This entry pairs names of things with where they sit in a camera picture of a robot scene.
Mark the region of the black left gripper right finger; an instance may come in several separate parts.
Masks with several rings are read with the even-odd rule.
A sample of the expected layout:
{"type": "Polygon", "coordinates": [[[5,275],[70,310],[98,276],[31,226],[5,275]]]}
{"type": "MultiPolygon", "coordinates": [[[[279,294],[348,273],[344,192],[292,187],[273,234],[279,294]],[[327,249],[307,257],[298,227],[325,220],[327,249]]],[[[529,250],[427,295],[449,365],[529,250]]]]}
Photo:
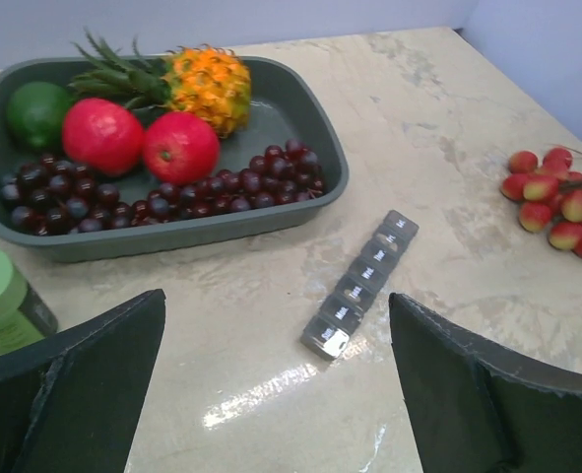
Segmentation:
{"type": "Polygon", "coordinates": [[[522,355],[404,295],[392,350],[425,472],[582,472],[582,374],[522,355]]]}

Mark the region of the grey weekly pill organizer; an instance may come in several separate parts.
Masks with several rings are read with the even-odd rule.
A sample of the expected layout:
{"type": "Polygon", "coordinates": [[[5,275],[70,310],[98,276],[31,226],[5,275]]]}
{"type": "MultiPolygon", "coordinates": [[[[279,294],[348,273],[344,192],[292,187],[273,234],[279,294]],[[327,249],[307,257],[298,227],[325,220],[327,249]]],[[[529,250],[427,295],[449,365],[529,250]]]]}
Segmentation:
{"type": "Polygon", "coordinates": [[[420,227],[391,210],[304,327],[300,342],[326,361],[346,350],[420,227]]]}

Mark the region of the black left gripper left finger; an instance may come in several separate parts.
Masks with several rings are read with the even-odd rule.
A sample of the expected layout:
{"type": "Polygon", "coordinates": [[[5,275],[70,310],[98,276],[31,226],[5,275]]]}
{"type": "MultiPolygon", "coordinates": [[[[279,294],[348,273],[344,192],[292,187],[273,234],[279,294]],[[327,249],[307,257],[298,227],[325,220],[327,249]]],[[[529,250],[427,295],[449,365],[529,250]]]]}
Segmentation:
{"type": "Polygon", "coordinates": [[[155,289],[0,356],[0,472],[124,471],[164,324],[155,289]]]}

